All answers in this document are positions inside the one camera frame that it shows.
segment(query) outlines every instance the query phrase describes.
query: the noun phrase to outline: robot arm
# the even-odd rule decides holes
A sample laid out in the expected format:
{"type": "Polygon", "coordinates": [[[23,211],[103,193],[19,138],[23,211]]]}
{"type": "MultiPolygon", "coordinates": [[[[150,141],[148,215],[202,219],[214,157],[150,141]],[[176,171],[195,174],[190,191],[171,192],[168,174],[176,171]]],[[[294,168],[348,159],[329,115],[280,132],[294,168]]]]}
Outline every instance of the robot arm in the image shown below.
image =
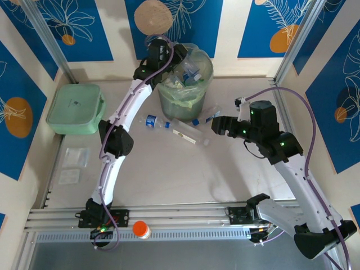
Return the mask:
{"type": "Polygon", "coordinates": [[[269,101],[256,101],[249,105],[244,100],[236,100],[235,104],[240,111],[239,117],[214,118],[212,130],[219,135],[228,131],[229,137],[256,143],[260,153],[283,176],[303,211],[303,215],[295,214],[261,194],[247,201],[242,214],[252,220],[268,221],[279,226],[294,237],[298,249],[309,259],[316,258],[340,242],[332,221],[344,239],[354,234],[357,229],[353,221],[342,219],[310,173],[309,178],[331,215],[325,213],[305,176],[303,149],[294,135],[279,130],[275,107],[269,101]]]}
{"type": "Polygon", "coordinates": [[[102,170],[92,197],[78,216],[79,228],[98,228],[109,224],[107,212],[112,217],[117,215],[116,210],[113,214],[110,208],[120,167],[134,144],[128,133],[131,123],[143,102],[162,81],[163,74],[173,71],[186,55],[183,45],[174,45],[170,53],[167,41],[154,39],[148,47],[148,57],[135,70],[134,80],[124,100],[108,121],[100,121],[102,170]]]}
{"type": "Polygon", "coordinates": [[[133,140],[128,134],[131,123],[141,105],[152,93],[152,87],[149,84],[143,84],[138,87],[141,83],[143,81],[140,79],[133,80],[129,92],[116,112],[110,116],[109,121],[100,122],[99,130],[102,142],[105,140],[107,128],[114,125],[114,130],[111,134],[112,137],[107,139],[106,147],[100,153],[100,156],[106,156],[107,158],[103,159],[101,170],[103,175],[100,176],[91,197],[97,204],[102,203],[100,187],[104,191],[103,199],[105,205],[109,205],[113,201],[113,191],[120,167],[133,147],[133,140]]]}

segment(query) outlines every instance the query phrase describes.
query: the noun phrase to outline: green food container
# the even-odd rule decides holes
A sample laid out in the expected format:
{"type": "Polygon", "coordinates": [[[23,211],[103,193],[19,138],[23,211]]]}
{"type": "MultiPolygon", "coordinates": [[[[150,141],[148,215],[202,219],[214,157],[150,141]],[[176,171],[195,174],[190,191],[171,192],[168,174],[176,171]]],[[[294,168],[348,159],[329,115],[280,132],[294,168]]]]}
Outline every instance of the green food container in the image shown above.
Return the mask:
{"type": "Polygon", "coordinates": [[[68,84],[57,91],[46,122],[58,134],[93,134],[105,107],[96,84],[68,84]]]}

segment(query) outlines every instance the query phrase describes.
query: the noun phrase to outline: water bottle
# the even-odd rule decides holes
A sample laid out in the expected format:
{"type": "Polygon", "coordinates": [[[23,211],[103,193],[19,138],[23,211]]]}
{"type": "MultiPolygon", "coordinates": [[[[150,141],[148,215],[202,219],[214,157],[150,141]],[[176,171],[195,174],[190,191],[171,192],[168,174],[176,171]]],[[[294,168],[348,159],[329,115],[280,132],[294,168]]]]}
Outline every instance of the water bottle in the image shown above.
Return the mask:
{"type": "Polygon", "coordinates": [[[182,68],[184,69],[187,77],[184,78],[185,82],[197,82],[201,78],[200,69],[195,64],[195,62],[191,59],[189,55],[187,55],[184,60],[180,63],[182,68]]]}
{"type": "Polygon", "coordinates": [[[219,105],[215,105],[211,108],[208,108],[201,112],[198,118],[192,121],[193,125],[206,124],[212,120],[212,118],[218,117],[221,112],[221,107],[219,105]]]}
{"type": "Polygon", "coordinates": [[[169,128],[170,122],[165,121],[164,119],[157,117],[155,115],[141,115],[139,117],[139,122],[144,123],[145,126],[149,128],[169,128]]]}
{"type": "Polygon", "coordinates": [[[207,146],[210,142],[210,140],[204,136],[203,132],[179,121],[178,119],[173,119],[171,122],[167,122],[160,117],[149,114],[147,116],[141,116],[139,118],[139,122],[145,123],[145,125],[150,128],[165,128],[194,145],[207,146]]]}

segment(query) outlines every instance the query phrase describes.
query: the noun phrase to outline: orange cap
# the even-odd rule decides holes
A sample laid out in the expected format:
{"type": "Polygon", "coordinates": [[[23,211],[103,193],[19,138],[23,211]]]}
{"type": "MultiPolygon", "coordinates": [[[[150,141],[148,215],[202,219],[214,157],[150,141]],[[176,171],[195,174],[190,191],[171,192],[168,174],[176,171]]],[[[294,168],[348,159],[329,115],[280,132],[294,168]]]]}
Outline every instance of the orange cap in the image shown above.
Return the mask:
{"type": "Polygon", "coordinates": [[[149,227],[144,221],[136,221],[133,225],[133,233],[137,237],[143,237],[145,236],[149,231],[149,227]]]}

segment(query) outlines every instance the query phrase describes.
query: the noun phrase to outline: orange circle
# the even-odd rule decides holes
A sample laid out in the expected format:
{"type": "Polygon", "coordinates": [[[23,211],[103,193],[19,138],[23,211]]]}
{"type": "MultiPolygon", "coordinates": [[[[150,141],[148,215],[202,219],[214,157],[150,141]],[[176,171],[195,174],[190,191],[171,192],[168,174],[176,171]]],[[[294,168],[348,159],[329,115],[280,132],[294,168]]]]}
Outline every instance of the orange circle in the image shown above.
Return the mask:
{"type": "Polygon", "coordinates": [[[347,110],[343,107],[339,107],[335,111],[335,120],[342,124],[347,119],[347,110]]]}
{"type": "Polygon", "coordinates": [[[65,34],[61,37],[61,40],[68,46],[75,44],[75,38],[72,35],[65,34]]]}
{"type": "Polygon", "coordinates": [[[133,225],[133,233],[137,237],[145,236],[148,231],[149,231],[149,227],[144,221],[136,221],[135,224],[133,225]]]}
{"type": "Polygon", "coordinates": [[[293,40],[299,25],[292,24],[276,32],[270,41],[270,50],[276,53],[286,52],[293,40]]]}
{"type": "Polygon", "coordinates": [[[173,25],[170,9],[158,0],[146,0],[134,13],[136,27],[145,35],[163,34],[173,25]]]}
{"type": "Polygon", "coordinates": [[[13,97],[4,108],[7,130],[16,138],[27,137],[33,126],[33,111],[30,104],[22,97],[13,97]]]}

